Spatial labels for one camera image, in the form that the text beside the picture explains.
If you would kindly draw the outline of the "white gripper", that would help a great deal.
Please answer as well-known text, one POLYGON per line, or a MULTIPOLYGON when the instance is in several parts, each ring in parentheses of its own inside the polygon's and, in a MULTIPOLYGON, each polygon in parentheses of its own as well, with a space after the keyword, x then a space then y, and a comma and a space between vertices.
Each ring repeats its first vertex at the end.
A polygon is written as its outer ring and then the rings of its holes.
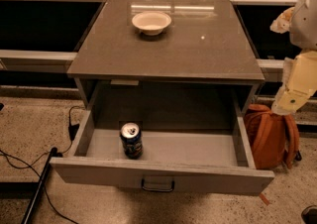
MULTIPOLYGON (((279 34, 289 31, 294 8, 284 10, 270 25, 279 34)), ((271 105, 277 115, 289 115, 300 109, 317 91, 317 52, 304 50, 294 59, 286 58, 281 86, 271 105)))

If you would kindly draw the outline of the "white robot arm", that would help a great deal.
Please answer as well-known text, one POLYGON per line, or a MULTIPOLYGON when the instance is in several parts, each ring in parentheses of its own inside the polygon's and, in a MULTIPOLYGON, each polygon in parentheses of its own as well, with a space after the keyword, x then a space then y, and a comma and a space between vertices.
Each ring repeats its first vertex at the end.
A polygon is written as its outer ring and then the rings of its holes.
POLYGON ((298 0, 269 28, 280 34, 288 32, 290 42, 301 48, 294 59, 284 60, 282 86, 271 106, 275 114, 288 115, 304 106, 317 91, 317 0, 298 0))

